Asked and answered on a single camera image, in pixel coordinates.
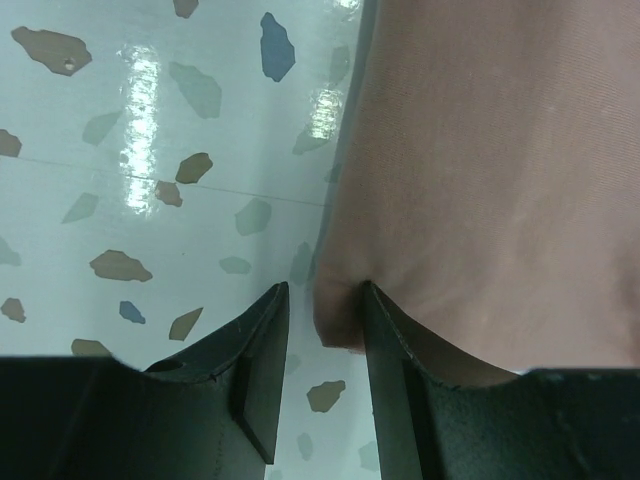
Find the salmon pink t shirt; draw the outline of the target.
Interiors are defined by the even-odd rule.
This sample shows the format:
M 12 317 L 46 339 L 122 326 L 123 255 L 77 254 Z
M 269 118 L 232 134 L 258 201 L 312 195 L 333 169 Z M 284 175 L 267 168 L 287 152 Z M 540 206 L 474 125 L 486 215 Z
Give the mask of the salmon pink t shirt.
M 314 285 L 362 350 L 361 286 L 459 385 L 639 364 L 639 5 L 382 1 Z

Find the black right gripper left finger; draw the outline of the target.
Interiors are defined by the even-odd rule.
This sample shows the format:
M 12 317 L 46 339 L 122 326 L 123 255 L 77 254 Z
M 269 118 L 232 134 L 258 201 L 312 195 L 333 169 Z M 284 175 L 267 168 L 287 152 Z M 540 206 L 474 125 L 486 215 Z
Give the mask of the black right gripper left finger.
M 5 479 L 260 479 L 275 458 L 289 287 L 144 371 L 110 356 L 1 361 Z

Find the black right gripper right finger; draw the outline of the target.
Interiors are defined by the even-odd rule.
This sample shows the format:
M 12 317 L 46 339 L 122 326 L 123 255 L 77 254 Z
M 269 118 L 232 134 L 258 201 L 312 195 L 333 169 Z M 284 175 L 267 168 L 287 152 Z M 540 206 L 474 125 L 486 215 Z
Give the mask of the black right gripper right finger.
M 418 326 L 377 286 L 361 311 L 385 479 L 635 479 L 639 373 L 537 369 L 463 387 L 425 368 Z

